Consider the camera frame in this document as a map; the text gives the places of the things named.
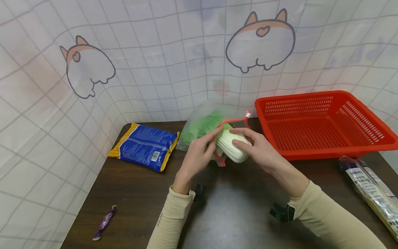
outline beige long-sleeve shirt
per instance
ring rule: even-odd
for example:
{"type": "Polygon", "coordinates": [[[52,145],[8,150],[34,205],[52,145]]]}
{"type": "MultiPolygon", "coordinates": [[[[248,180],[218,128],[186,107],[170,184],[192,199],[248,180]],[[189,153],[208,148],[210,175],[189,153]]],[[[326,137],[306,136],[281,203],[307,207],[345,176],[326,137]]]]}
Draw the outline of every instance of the beige long-sleeve shirt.
{"type": "MultiPolygon", "coordinates": [[[[175,193],[171,188],[153,230],[147,249],[175,249],[188,216],[195,192],[175,193]]],[[[339,249],[386,249],[367,226],[310,182],[301,198],[291,198],[289,206],[316,236],[339,249]]]]}

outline plastic package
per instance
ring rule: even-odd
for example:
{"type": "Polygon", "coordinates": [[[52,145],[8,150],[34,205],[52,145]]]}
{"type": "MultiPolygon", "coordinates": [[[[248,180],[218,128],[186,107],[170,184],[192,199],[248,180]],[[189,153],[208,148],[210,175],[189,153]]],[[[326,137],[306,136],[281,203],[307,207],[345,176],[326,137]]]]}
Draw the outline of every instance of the plastic package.
{"type": "Polygon", "coordinates": [[[109,225],[112,218],[116,213],[116,205],[112,206],[112,210],[107,213],[104,218],[102,219],[101,224],[99,225],[98,232],[94,235],[93,240],[97,241],[102,237],[102,233],[104,232],[105,228],[109,225]]]}
{"type": "Polygon", "coordinates": [[[108,157],[139,164],[158,172],[166,167],[169,156],[176,147],[179,132],[132,123],[108,157]]]}
{"type": "Polygon", "coordinates": [[[339,159],[339,163],[340,169],[355,191],[398,241],[398,207],[394,203],[396,196],[365,162],[343,156],[339,159]]]}
{"type": "MultiPolygon", "coordinates": [[[[220,141],[221,137],[226,137],[225,133],[229,133],[229,129],[233,127],[249,127],[248,118],[251,113],[248,110],[238,110],[236,107],[226,106],[222,104],[204,103],[185,124],[180,140],[176,149],[186,151],[191,142],[197,138],[201,138],[209,131],[223,126],[224,130],[219,133],[216,139],[220,141]]],[[[243,151],[236,151],[230,158],[237,163],[246,160],[247,155],[243,151]]],[[[216,145],[216,151],[212,160],[215,160],[221,167],[225,166],[226,153],[220,146],[216,145]]]]}

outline black object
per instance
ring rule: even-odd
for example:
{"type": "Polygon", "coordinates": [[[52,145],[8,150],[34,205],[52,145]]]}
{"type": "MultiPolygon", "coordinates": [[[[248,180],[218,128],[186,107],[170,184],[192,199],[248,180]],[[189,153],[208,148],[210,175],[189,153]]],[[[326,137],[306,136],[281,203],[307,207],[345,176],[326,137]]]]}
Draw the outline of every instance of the black object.
{"type": "Polygon", "coordinates": [[[205,191],[205,186],[202,184],[197,184],[195,188],[195,198],[193,199],[193,202],[199,202],[203,198],[203,193],[205,191]]]}
{"type": "Polygon", "coordinates": [[[296,210],[289,205],[286,205],[286,207],[283,208],[274,203],[272,204],[272,209],[269,213],[281,222],[291,222],[295,216],[295,211],[296,210]]]}

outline white backdrop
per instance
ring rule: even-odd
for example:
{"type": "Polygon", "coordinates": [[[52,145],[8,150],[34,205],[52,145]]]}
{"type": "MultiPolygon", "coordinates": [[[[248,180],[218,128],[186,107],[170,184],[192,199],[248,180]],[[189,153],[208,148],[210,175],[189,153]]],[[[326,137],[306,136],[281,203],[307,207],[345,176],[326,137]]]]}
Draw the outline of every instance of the white backdrop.
{"type": "Polygon", "coordinates": [[[122,126],[208,99],[341,89],[398,133],[397,23],[397,0],[0,0],[0,248],[59,248],[122,126]]]}

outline person's left hand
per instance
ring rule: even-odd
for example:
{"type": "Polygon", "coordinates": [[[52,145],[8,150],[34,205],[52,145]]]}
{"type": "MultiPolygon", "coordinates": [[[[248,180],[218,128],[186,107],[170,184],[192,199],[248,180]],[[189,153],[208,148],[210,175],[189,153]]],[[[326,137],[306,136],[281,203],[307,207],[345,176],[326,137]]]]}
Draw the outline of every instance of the person's left hand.
{"type": "Polygon", "coordinates": [[[216,149],[215,137],[220,131],[222,131],[222,126],[191,142],[172,186],[175,192],[180,194],[188,193],[189,182],[192,177],[202,171],[210,162],[216,149]]]}

